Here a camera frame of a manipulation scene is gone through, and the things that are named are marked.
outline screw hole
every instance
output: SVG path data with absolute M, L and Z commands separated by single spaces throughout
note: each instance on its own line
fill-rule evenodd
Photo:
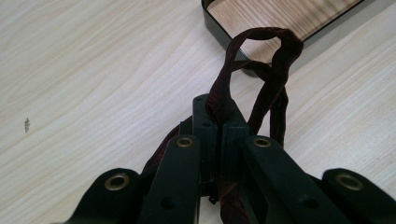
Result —
M 179 147 L 190 147 L 190 146 L 192 146 L 192 144 L 193 144 L 193 141 L 189 137 L 183 137 L 183 138 L 177 139 L 177 145 Z
M 256 138 L 254 139 L 254 145 L 257 147 L 269 147 L 271 146 L 271 142 L 265 138 Z
M 161 200 L 161 206 L 167 210 L 174 209 L 177 206 L 177 201 L 172 197 L 164 197 Z
M 108 190 L 120 190 L 129 184 L 129 176 L 120 173 L 109 177 L 105 182 L 105 188 Z
M 361 181 L 352 175 L 341 173 L 335 177 L 335 180 L 338 182 L 338 184 L 347 189 L 361 190 L 363 188 Z
M 315 199 L 313 199 L 313 198 L 311 198 L 311 197 L 309 197 L 307 195 L 304 195 L 301 198 L 300 203 L 304 207 L 309 208 L 309 209 L 317 209 L 317 208 L 319 208 L 319 203 Z

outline small speck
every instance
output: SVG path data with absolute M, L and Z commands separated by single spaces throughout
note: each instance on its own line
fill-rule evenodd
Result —
M 25 121 L 25 133 L 27 133 L 29 131 L 29 127 L 30 127 L 29 119 L 26 118 L 26 121 Z

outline metal grommet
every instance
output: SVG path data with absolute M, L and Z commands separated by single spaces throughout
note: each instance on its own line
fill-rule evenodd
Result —
M 194 141 L 192 141 L 192 139 L 190 139 L 189 137 L 182 137 L 177 139 L 176 141 L 178 147 L 190 147 L 193 143 Z
M 265 138 L 256 138 L 253 140 L 254 145 L 256 147 L 270 147 L 271 142 Z
M 119 173 L 109 177 L 105 182 L 105 188 L 108 190 L 120 190 L 129 184 L 129 176 L 125 173 Z
M 352 190 L 363 189 L 363 184 L 361 183 L 361 181 L 359 181 L 359 179 L 346 173 L 341 173 L 336 175 L 335 180 L 338 182 L 338 184 L 340 184 L 341 186 L 347 189 L 352 189 Z

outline wooden table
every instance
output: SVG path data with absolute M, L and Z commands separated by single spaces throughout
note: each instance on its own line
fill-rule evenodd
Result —
M 292 69 L 285 143 L 309 174 L 344 167 L 393 198 L 395 11 L 334 31 L 348 35 Z M 0 223 L 66 221 L 103 172 L 140 173 L 223 60 L 199 1 L 1 2 Z M 257 82 L 234 73 L 245 116 Z M 201 223 L 220 223 L 205 198 Z

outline black mechanism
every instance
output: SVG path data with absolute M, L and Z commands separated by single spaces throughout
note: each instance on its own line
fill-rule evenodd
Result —
M 275 140 L 251 135 L 236 105 L 219 130 L 206 98 L 193 100 L 192 120 L 180 124 L 158 169 L 102 174 L 65 223 L 198 223 L 200 198 L 218 200 L 216 174 L 240 184 L 251 223 L 396 223 L 396 202 L 365 177 L 334 169 L 318 180 Z

